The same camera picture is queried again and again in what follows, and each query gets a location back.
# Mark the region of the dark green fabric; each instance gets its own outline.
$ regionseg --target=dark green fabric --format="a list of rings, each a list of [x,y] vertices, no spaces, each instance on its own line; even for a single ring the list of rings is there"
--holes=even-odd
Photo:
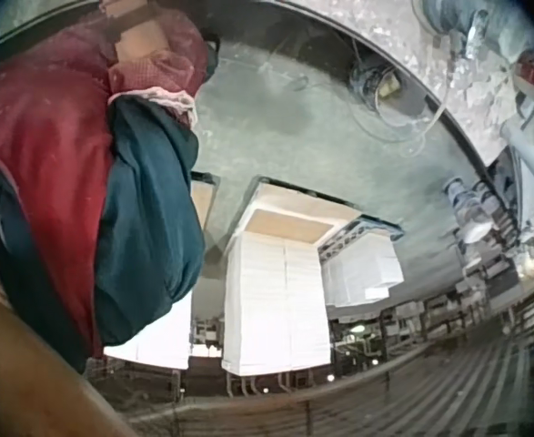
[[[167,314],[196,284],[204,238],[190,197],[194,133],[140,97],[110,107],[114,165],[96,249],[96,321],[106,346]]]
[[[76,371],[90,356],[40,259],[14,190],[0,173],[0,282],[12,308]]]

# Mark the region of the gray pipe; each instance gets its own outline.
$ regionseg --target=gray pipe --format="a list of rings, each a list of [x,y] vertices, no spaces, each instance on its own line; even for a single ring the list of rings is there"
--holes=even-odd
[[[488,16],[484,44],[511,64],[528,48],[534,48],[534,25],[515,0],[419,0],[434,30],[464,36],[474,28],[479,13]]]
[[[523,131],[506,121],[501,126],[501,136],[515,148],[534,176],[534,146],[529,143]]]

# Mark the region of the stacked white blocks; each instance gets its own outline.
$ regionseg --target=stacked white blocks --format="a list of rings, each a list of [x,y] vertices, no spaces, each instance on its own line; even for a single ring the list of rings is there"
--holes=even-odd
[[[330,363],[317,248],[242,232],[228,255],[222,367],[239,376]]]
[[[326,304],[351,307],[389,297],[404,281],[388,235],[369,232],[323,264]]]

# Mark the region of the support column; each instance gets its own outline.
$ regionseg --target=support column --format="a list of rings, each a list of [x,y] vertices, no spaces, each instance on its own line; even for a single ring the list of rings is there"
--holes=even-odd
[[[379,331],[382,335],[382,361],[387,362],[388,361],[388,332],[386,330],[386,321],[384,320],[384,316],[386,315],[386,310],[382,310],[379,313]],[[386,378],[386,391],[390,390],[390,373],[387,371],[385,373]]]

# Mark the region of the floor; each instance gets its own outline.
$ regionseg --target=floor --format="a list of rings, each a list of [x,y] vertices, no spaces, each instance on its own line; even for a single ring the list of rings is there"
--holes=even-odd
[[[195,316],[222,311],[228,230],[256,176],[343,198],[405,230],[396,244],[405,282],[382,306],[458,281],[448,235],[455,220],[441,188],[453,176],[477,177],[454,137],[438,123],[421,142],[383,140],[394,134],[345,85],[353,47],[328,28],[269,5],[182,3],[200,27],[223,38],[219,69],[197,99],[196,170],[220,185]]]

